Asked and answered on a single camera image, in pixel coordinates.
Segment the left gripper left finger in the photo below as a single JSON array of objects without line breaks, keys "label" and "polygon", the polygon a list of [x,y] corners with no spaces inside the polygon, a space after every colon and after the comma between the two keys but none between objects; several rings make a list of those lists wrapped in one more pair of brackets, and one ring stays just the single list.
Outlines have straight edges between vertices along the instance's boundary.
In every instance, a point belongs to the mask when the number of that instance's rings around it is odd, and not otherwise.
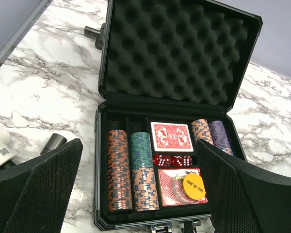
[{"label": "left gripper left finger", "polygon": [[59,233],[81,160],[73,139],[0,171],[0,233]]}]

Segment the red playing card deck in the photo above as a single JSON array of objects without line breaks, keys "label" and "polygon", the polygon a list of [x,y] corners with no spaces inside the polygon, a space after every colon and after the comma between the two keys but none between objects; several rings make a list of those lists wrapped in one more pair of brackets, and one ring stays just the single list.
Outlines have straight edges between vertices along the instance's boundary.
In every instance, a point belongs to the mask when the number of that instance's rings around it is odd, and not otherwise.
[{"label": "red playing card deck", "polygon": [[193,152],[192,140],[187,124],[154,122],[150,123],[155,151]]}]

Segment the black poker set case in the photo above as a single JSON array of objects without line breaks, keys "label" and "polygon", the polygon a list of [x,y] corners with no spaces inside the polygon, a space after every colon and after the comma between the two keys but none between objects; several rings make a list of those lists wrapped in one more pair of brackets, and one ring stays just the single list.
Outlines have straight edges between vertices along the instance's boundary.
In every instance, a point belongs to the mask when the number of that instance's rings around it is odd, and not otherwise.
[{"label": "black poker set case", "polygon": [[245,160],[227,115],[235,103],[263,22],[214,0],[108,2],[95,116],[93,222],[101,231],[193,222],[209,204],[158,211],[108,210],[107,138],[111,130],[151,132],[152,121],[223,122],[232,153]]}]

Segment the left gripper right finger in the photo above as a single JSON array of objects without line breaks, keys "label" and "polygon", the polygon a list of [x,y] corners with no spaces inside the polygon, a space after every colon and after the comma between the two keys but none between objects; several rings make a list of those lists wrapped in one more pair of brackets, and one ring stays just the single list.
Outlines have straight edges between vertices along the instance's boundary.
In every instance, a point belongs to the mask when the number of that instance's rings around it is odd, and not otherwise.
[{"label": "left gripper right finger", "polygon": [[199,139],[197,160],[217,233],[291,233],[291,178]]}]

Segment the purple grey chip stack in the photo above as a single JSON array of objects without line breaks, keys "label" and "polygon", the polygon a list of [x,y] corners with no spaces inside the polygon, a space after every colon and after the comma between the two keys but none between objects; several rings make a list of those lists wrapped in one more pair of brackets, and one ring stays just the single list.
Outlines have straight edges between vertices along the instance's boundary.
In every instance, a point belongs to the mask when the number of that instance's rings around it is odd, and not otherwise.
[{"label": "purple grey chip stack", "polygon": [[212,121],[209,123],[210,133],[214,145],[219,148],[231,148],[224,124],[220,120]]}]

